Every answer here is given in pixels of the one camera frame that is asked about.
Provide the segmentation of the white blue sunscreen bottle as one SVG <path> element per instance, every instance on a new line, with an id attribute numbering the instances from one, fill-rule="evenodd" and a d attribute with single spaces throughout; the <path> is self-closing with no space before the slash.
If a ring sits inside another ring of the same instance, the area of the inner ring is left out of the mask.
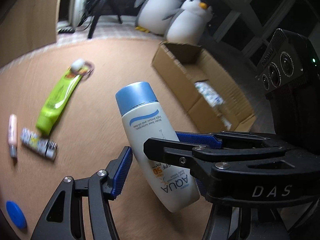
<path id="1" fill-rule="evenodd" d="M 129 84 L 116 93 L 123 127 L 135 158 L 152 190 L 170 211 L 199 200 L 195 179 L 187 168 L 164 161 L 161 142 L 178 136 L 147 82 Z"/>

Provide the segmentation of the blue white small packet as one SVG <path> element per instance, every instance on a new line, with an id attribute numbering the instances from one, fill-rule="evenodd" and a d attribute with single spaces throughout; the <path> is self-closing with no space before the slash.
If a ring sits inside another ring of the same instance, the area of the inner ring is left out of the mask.
<path id="1" fill-rule="evenodd" d="M 224 124 L 225 128 L 230 131 L 232 127 L 232 123 L 227 119 L 227 111 L 225 110 L 224 107 L 220 107 L 220 119 L 222 123 Z"/>

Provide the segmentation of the patterned tissue pack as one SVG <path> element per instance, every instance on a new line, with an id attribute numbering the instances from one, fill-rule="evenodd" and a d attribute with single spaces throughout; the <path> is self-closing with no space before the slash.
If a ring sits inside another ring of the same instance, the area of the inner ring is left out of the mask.
<path id="1" fill-rule="evenodd" d="M 197 91 L 204 97 L 211 107 L 217 107 L 224 103 L 223 98 L 221 98 L 221 96 L 208 83 L 198 81 L 194 83 L 194 85 Z"/>

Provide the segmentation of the blue round lid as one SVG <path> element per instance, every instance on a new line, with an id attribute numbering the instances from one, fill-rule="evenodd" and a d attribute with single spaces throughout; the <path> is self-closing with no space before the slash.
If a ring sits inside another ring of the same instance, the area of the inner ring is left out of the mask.
<path id="1" fill-rule="evenodd" d="M 20 209 L 20 207 L 13 201 L 6 202 L 7 213 L 13 222 L 13 224 L 19 229 L 25 229 L 27 227 L 26 218 Z"/>

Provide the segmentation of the patterned small case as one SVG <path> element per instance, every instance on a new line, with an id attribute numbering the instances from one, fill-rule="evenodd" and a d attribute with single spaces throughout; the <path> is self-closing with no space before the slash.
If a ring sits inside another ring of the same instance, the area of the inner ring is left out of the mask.
<path id="1" fill-rule="evenodd" d="M 22 128 L 20 140 L 24 146 L 40 156 L 52 161 L 55 160 L 57 154 L 57 143 L 47 138 L 40 137 L 37 133 L 25 127 Z"/>

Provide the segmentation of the cardboard box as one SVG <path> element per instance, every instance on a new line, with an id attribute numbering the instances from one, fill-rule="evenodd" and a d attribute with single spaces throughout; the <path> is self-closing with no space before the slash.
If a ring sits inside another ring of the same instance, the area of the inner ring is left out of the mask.
<path id="1" fill-rule="evenodd" d="M 162 42 L 152 65 L 202 133 L 248 132 L 256 117 L 244 93 L 201 46 Z"/>

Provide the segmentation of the pink small bottle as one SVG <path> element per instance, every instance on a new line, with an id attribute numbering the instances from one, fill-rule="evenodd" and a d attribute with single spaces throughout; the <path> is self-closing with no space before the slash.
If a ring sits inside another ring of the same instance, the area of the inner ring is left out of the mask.
<path id="1" fill-rule="evenodd" d="M 11 158 L 17 158 L 17 116 L 11 114 L 8 124 L 8 145 Z"/>

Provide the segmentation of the green tube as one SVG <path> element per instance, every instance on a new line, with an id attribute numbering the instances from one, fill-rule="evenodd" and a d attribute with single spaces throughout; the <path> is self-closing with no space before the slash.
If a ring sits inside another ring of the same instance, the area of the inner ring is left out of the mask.
<path id="1" fill-rule="evenodd" d="M 71 67 L 69 67 L 52 89 L 40 110 L 39 117 L 36 122 L 36 128 L 42 135 L 48 136 L 50 134 L 52 128 L 67 105 L 71 94 L 87 71 L 87 64 L 85 64 L 78 72 L 71 71 Z"/>

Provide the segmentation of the small penguin plush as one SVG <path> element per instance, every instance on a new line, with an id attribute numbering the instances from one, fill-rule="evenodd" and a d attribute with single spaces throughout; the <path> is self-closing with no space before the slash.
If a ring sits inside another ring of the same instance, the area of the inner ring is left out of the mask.
<path id="1" fill-rule="evenodd" d="M 198 44 L 213 9 L 201 0 L 186 0 L 180 8 L 168 12 L 162 20 L 170 19 L 164 39 L 171 43 Z"/>

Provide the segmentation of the white eraser block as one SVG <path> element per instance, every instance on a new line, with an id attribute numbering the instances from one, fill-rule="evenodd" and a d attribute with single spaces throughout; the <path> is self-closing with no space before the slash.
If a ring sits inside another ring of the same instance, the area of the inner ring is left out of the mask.
<path id="1" fill-rule="evenodd" d="M 77 59 L 71 64 L 71 71 L 78 72 L 85 65 L 85 60 Z"/>

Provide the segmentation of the large penguin plush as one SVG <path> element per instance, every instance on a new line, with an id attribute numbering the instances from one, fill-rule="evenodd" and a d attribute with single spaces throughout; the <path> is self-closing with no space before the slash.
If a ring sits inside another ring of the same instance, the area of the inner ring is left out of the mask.
<path id="1" fill-rule="evenodd" d="M 134 7 L 140 7 L 136 17 L 136 30 L 155 35 L 164 35 L 171 12 L 176 12 L 185 0 L 136 0 Z"/>

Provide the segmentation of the black power strip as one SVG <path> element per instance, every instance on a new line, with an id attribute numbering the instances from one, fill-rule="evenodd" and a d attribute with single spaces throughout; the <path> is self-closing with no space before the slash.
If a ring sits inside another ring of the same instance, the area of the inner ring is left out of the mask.
<path id="1" fill-rule="evenodd" d="M 62 28 L 58 31 L 58 34 L 73 34 L 75 33 L 74 28 Z"/>

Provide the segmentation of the black tripod stand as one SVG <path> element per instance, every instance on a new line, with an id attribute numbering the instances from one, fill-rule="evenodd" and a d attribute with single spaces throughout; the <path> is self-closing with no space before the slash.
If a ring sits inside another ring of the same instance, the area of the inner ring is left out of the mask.
<path id="1" fill-rule="evenodd" d="M 82 25 L 85 20 L 89 16 L 91 16 L 91 23 L 90 23 L 90 30 L 88 33 L 88 39 L 93 38 L 94 31 L 96 29 L 97 23 L 99 21 L 100 16 L 103 13 L 103 8 L 104 6 L 108 5 L 111 9 L 111 11 L 117 16 L 118 23 L 122 24 L 122 19 L 121 19 L 121 12 L 119 7 L 116 5 L 115 0 L 94 0 L 89 4 L 88 7 L 85 7 L 84 13 L 81 16 L 80 23 L 78 26 Z"/>

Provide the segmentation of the light wood cabinet panel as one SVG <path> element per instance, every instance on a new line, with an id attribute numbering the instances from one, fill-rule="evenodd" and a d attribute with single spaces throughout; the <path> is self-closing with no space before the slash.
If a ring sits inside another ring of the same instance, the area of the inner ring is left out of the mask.
<path id="1" fill-rule="evenodd" d="M 1 66 L 57 41 L 60 0 L 17 0 L 1 23 Z"/>

